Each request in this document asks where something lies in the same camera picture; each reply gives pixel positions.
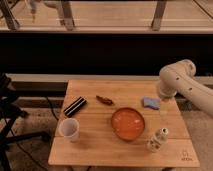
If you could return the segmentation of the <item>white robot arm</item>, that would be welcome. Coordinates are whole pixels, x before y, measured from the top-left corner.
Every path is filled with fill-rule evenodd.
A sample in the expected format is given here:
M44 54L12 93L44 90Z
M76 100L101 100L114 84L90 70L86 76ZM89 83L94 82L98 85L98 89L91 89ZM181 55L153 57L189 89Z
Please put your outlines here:
M196 66L188 59L164 66L159 72L157 94L167 100L179 93L213 118L213 90L195 81L195 73Z

